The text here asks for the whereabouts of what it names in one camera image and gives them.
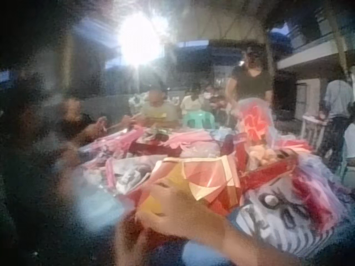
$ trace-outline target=red package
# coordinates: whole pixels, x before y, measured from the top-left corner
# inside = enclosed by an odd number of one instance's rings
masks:
[[[248,172],[240,178],[243,192],[256,189],[284,173],[291,173],[296,168],[297,164],[298,158],[297,155],[294,154],[278,162]]]
[[[294,172],[292,184],[297,195],[304,200],[318,231],[331,229],[347,216],[344,205],[325,178],[310,175],[298,168]]]

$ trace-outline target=man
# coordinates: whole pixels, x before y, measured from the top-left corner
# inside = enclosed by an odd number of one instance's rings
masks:
[[[232,106],[245,98],[261,98],[272,101],[272,80],[262,67],[262,51],[249,47],[244,53],[244,66],[236,66],[228,80],[226,97]]]
[[[180,109],[183,115],[189,111],[202,110],[206,106],[205,100],[201,94],[201,87],[199,83],[192,86],[191,95],[185,96],[181,101]]]
[[[345,82],[346,76],[340,65],[332,71],[333,78],[324,97],[323,109],[328,113],[328,124],[318,150],[318,156],[324,158],[329,150],[332,154],[327,162],[328,168],[334,173],[342,161],[344,132],[349,125],[348,105],[353,102],[353,90]]]
[[[176,107],[164,100],[165,93],[159,89],[149,91],[148,103],[144,104],[141,114],[145,126],[175,128],[178,126],[178,112]]]

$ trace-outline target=person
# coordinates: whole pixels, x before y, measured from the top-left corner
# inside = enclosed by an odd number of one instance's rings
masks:
[[[202,110],[205,105],[205,101],[201,94],[201,87],[199,83],[192,86],[191,95],[185,96],[181,101],[182,115],[186,115],[189,111]]]
[[[328,124],[324,131],[322,143],[317,155],[324,158],[329,150],[332,154],[326,163],[334,173],[342,161],[344,132],[349,125],[348,105],[353,102],[353,90],[345,82],[346,77],[340,65],[333,70],[333,80],[328,84],[322,106],[327,112]]]
[[[72,140],[84,131],[89,125],[95,124],[94,120],[87,114],[81,112],[80,101],[74,97],[70,97],[63,103],[63,118],[57,125],[57,131],[60,136],[66,140]],[[90,130],[86,131],[85,136],[80,137],[83,145],[89,143],[99,137],[103,131],[103,127],[91,126]]]
[[[178,126],[176,107],[164,100],[165,93],[160,89],[151,89],[148,102],[141,109],[143,125],[175,128]]]
[[[58,134],[65,140],[75,142],[79,146],[88,144],[105,134],[107,119],[100,117],[96,122],[87,114],[81,112],[80,101],[74,97],[63,103],[63,118],[57,123]],[[131,123],[129,116],[111,128],[127,127]]]
[[[204,92],[204,98],[206,100],[210,100],[213,97],[218,96],[218,92],[217,90],[214,88],[214,86],[210,83],[207,84],[206,88],[205,88],[205,92]]]
[[[344,133],[345,153],[343,155],[345,155],[345,158],[343,159],[345,160],[345,162],[342,163],[342,166],[345,167],[343,168],[345,169],[345,171],[340,171],[340,173],[343,178],[343,185],[355,189],[355,172],[353,170],[353,167],[355,167],[355,103],[349,106],[348,111],[350,113],[349,120],[351,123]]]
[[[50,249],[70,217],[69,176],[80,162],[70,144],[62,143],[56,157],[36,149],[36,143],[45,138],[39,112],[44,97],[38,82],[20,80],[2,95],[6,103],[0,117],[1,175],[8,214],[16,229],[13,250],[31,253],[44,248],[43,255],[52,256]]]
[[[260,98],[272,102],[272,80],[262,66],[262,51],[249,47],[244,53],[244,66],[236,66],[227,82],[226,97],[234,107],[239,100]]]
[[[138,211],[135,226],[129,215],[117,226],[116,265],[146,265],[151,230],[167,236],[197,241],[218,250],[239,266],[301,265],[301,260],[236,230],[224,217],[213,213],[168,180],[150,187],[160,204],[159,215]]]

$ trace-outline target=hand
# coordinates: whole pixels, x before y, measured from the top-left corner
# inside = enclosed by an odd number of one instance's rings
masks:
[[[104,128],[102,127],[102,125],[100,123],[97,122],[95,124],[88,125],[84,129],[83,133],[84,133],[85,138],[93,141],[93,140],[96,140],[97,138],[103,136]]]
[[[134,221],[133,215],[126,216],[118,224],[115,236],[117,266],[146,265],[148,233],[148,229],[143,229]]]
[[[150,194],[160,202],[163,213],[138,212],[137,217],[144,227],[202,243],[210,241],[214,233],[223,234],[223,217],[211,212],[192,195],[175,188],[168,180],[152,185]]]

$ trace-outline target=building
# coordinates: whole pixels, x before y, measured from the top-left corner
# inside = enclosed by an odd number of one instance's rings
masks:
[[[276,65],[296,76],[295,118],[301,120],[304,114],[318,114],[333,67],[340,64],[348,72],[354,64],[355,17],[336,1],[297,2],[283,19],[293,51]]]

